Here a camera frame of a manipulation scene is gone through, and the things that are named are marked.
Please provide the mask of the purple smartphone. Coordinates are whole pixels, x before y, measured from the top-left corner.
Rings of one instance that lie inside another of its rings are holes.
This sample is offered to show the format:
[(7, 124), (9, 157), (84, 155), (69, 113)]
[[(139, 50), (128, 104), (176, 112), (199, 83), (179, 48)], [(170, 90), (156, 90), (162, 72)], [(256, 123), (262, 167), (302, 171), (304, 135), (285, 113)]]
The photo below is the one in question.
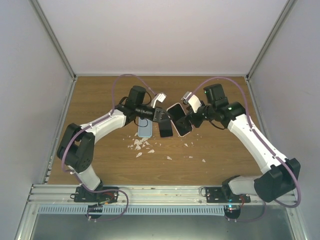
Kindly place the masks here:
[(158, 123), (159, 135), (161, 138), (170, 138), (173, 136), (171, 123)]

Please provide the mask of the light blue phone case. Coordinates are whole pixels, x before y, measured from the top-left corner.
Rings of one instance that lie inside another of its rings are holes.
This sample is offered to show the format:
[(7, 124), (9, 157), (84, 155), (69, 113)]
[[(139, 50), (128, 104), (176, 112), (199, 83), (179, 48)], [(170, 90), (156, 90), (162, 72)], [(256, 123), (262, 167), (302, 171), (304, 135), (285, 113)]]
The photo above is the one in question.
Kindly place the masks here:
[(153, 135), (153, 122), (146, 118), (138, 119), (137, 135), (140, 138), (150, 138)]

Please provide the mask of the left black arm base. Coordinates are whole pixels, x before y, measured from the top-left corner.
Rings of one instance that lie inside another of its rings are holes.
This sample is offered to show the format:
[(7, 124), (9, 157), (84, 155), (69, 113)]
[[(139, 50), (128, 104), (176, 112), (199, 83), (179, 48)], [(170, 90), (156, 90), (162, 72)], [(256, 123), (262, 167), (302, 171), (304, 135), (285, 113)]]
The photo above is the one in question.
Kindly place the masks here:
[(70, 198), (75, 203), (93, 203), (93, 204), (111, 204), (118, 201), (118, 187), (112, 186), (99, 186), (97, 191), (101, 193), (93, 193), (86, 190), (83, 186), (78, 186), (75, 193), (70, 195)]

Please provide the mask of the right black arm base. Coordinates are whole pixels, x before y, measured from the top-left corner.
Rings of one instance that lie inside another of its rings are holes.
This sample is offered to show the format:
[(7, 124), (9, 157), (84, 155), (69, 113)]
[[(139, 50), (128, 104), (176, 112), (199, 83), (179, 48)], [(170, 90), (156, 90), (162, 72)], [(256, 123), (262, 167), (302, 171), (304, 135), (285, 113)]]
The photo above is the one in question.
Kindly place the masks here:
[(250, 203), (251, 198), (245, 194), (236, 195), (224, 186), (203, 186), (199, 193), (207, 203), (242, 204)]

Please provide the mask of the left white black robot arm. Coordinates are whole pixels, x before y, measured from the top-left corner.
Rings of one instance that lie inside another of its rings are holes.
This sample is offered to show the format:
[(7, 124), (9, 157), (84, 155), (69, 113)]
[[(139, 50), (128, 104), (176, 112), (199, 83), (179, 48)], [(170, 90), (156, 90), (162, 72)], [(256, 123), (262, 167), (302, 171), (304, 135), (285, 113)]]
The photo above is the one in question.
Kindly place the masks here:
[(147, 119), (151, 122), (162, 123), (169, 113), (157, 102), (162, 103), (166, 95), (161, 92), (144, 103), (147, 90), (135, 85), (128, 96), (121, 99), (105, 115), (91, 122), (67, 126), (57, 149), (57, 157), (61, 160), (64, 172), (75, 175), (81, 186), (86, 190), (86, 197), (92, 202), (98, 202), (103, 197), (102, 180), (95, 173), (92, 162), (95, 144), (111, 132), (134, 122), (136, 118)]

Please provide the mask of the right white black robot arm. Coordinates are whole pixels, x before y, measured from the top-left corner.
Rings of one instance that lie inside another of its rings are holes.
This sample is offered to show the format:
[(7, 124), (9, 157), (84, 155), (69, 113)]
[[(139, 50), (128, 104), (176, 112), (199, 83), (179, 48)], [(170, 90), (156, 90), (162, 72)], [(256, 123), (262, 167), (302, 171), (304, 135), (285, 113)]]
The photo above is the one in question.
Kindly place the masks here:
[(270, 203), (292, 190), (299, 194), (299, 161), (278, 151), (253, 124), (247, 110), (239, 102), (228, 101), (221, 84), (207, 86), (203, 91), (207, 104), (192, 92), (184, 94), (181, 100), (187, 105), (188, 113), (177, 123), (180, 126), (191, 124), (195, 128), (204, 121), (221, 123), (240, 140), (261, 171), (257, 177), (234, 176), (225, 180), (221, 190), (223, 200), (232, 203), (241, 194), (253, 194)]

